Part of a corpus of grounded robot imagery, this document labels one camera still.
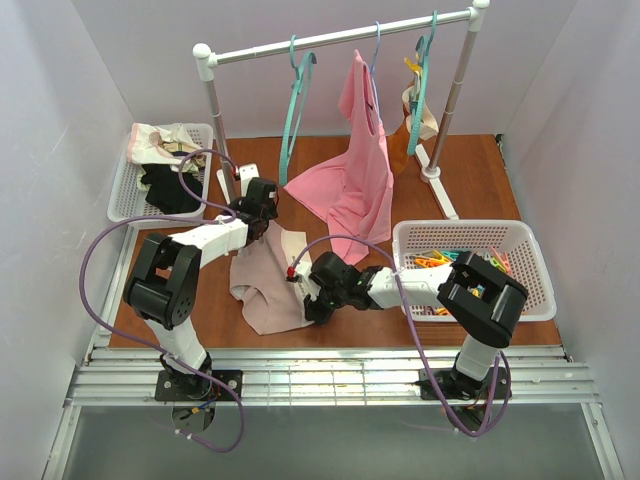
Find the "teal clothes hanger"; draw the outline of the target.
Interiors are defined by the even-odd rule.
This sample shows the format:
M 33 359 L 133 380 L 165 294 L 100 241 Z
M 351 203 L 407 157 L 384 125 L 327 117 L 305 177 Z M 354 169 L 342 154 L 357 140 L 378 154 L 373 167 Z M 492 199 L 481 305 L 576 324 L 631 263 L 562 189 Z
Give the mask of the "teal clothes hanger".
M 294 71 L 295 79 L 291 86 L 291 96 L 285 118 L 282 142 L 279 154 L 278 183 L 285 186 L 288 183 L 288 170 L 295 148 L 300 123 L 309 88 L 312 82 L 312 74 L 317 58 L 313 51 L 303 55 L 300 62 L 295 58 L 295 42 L 297 37 L 292 35 L 289 45 L 289 61 Z

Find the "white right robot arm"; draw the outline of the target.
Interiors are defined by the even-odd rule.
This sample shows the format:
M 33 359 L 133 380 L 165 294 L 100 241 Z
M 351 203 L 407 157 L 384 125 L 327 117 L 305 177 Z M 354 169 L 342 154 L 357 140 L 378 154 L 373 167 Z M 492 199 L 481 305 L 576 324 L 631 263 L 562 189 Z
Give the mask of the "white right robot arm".
M 301 287 L 305 319 L 317 324 L 345 306 L 360 311 L 402 307 L 406 313 L 413 306 L 445 308 L 467 332 L 450 377 L 474 388 L 511 343 L 528 300 L 522 284 L 468 251 L 452 263 L 403 270 L 359 270 L 326 252 L 313 263 L 290 267 L 287 275 Z

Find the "mauve underwear white waistband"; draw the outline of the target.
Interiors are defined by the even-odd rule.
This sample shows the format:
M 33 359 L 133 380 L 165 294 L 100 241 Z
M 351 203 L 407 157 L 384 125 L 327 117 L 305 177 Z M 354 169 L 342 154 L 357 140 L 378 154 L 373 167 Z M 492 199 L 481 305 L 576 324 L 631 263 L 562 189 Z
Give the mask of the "mauve underwear white waistband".
M 286 280 L 291 262 L 307 246 L 304 232 L 290 231 L 272 221 L 261 239 L 232 259 L 230 294 L 242 303 L 242 316 L 259 335 L 272 335 L 310 326 L 303 296 Z

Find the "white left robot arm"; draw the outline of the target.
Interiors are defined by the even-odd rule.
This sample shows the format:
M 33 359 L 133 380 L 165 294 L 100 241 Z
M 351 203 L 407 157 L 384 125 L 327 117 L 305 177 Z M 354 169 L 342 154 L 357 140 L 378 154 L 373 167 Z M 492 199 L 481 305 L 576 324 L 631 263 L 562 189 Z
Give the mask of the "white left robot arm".
M 275 182 L 253 178 L 246 194 L 231 203 L 235 218 L 220 215 L 212 224 L 175 236 L 145 238 L 123 300 L 155 334 L 167 369 L 192 375 L 209 367 L 190 318 L 200 269 L 262 237 L 277 217 L 277 190 Z

